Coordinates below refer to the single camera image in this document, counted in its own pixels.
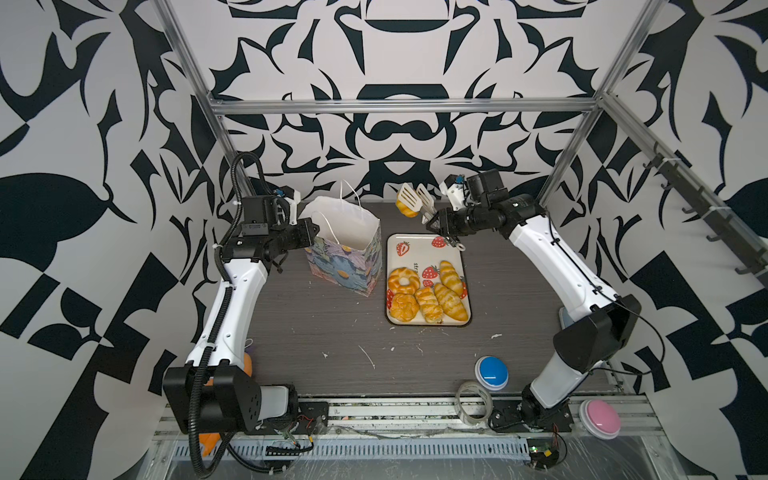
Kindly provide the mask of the floral white paper bag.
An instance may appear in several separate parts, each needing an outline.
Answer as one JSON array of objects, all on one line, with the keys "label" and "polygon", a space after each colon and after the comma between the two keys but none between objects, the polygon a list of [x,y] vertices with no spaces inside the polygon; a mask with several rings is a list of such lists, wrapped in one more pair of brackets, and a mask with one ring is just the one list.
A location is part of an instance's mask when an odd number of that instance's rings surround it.
[{"label": "floral white paper bag", "polygon": [[320,231],[305,252],[313,275],[368,297],[382,270],[381,222],[352,194],[352,200],[340,192],[307,204],[301,217]]}]

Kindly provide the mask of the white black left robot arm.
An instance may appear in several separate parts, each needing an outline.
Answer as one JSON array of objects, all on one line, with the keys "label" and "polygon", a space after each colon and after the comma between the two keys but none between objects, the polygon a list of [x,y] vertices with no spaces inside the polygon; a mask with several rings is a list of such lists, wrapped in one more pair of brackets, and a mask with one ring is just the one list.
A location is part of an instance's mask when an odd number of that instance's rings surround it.
[{"label": "white black left robot arm", "polygon": [[203,436],[284,429],[300,414],[290,385],[257,383],[247,372],[246,338],[270,273],[288,253],[304,250],[311,270],[368,295],[381,270],[380,220],[360,203],[320,196],[302,207],[290,188],[235,197],[235,218],[214,247],[221,281],[213,310],[193,350],[169,368],[162,388],[180,430]]}]

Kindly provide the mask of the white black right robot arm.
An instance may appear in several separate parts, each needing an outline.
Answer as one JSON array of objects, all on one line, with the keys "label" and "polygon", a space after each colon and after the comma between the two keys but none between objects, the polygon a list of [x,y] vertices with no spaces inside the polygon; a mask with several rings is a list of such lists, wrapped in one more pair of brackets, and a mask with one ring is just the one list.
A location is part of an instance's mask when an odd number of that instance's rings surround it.
[{"label": "white black right robot arm", "polygon": [[628,343],[641,307],[621,296],[559,235],[549,213],[532,196],[514,195],[497,170],[471,177],[450,175],[439,186],[449,204],[438,208],[423,185],[412,211],[427,230],[456,246],[461,238],[493,230],[520,250],[559,297],[568,325],[553,338],[554,353],[525,387],[521,409],[528,419],[563,404],[594,369]]}]

